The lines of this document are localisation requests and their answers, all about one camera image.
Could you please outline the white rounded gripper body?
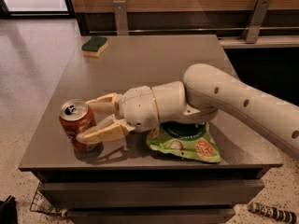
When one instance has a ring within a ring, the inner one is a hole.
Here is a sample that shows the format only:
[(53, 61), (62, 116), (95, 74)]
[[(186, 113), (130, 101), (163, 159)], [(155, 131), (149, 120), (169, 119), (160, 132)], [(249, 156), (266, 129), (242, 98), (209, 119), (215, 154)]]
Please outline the white rounded gripper body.
[(119, 100), (120, 114), (137, 133), (155, 129), (159, 116), (153, 91), (148, 86), (128, 90)]

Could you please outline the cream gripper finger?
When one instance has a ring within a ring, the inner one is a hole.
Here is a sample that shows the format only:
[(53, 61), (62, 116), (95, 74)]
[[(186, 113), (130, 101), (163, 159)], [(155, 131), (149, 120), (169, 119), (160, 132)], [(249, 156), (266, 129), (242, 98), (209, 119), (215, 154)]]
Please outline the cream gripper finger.
[(120, 94), (115, 92), (100, 96), (95, 99), (87, 101), (93, 112), (102, 113), (106, 115), (116, 114), (120, 112), (119, 100), (121, 98)]
[(121, 139), (134, 130), (135, 127), (125, 119), (117, 119), (114, 115), (110, 115), (95, 126), (79, 133), (76, 139), (82, 144), (93, 145)]

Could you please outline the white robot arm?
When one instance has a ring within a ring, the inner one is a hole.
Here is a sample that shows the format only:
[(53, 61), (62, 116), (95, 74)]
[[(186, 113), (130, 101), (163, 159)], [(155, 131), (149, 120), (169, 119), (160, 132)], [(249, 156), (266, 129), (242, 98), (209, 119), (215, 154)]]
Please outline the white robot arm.
[(299, 160), (299, 106), (252, 88), (209, 64), (188, 67), (182, 81), (111, 93), (90, 100), (88, 105), (107, 118), (77, 135), (83, 144), (114, 141), (130, 132), (154, 130), (168, 121), (203, 123), (222, 110)]

